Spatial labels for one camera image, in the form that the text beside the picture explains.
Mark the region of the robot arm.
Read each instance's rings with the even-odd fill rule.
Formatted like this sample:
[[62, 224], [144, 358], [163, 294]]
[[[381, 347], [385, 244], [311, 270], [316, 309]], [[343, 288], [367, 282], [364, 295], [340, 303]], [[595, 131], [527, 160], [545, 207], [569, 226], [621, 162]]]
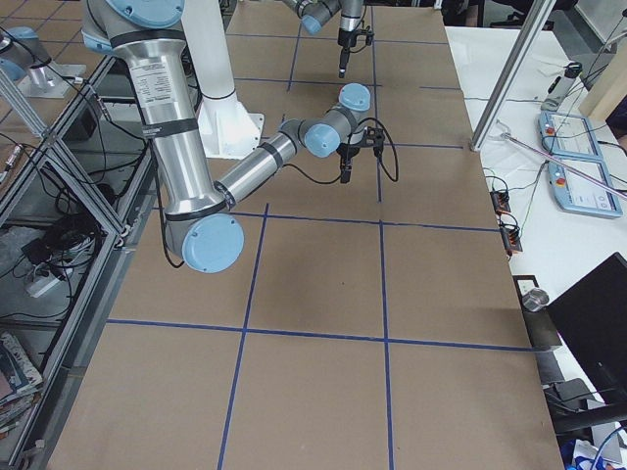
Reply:
[[338, 76], [344, 78], [352, 53], [356, 49], [360, 37], [364, 38], [364, 46], [370, 46], [374, 32], [364, 24], [365, 6], [359, 0], [282, 0], [299, 18], [301, 26], [310, 35], [318, 34], [322, 28], [340, 14], [337, 44], [341, 47], [338, 65]]
[[86, 1], [85, 45], [128, 67], [142, 132], [169, 202], [166, 249], [204, 273], [239, 257], [244, 233], [230, 210], [299, 151], [325, 158], [362, 136], [368, 89], [342, 87], [318, 119], [290, 119], [262, 141], [260, 117], [239, 102], [215, 1]]

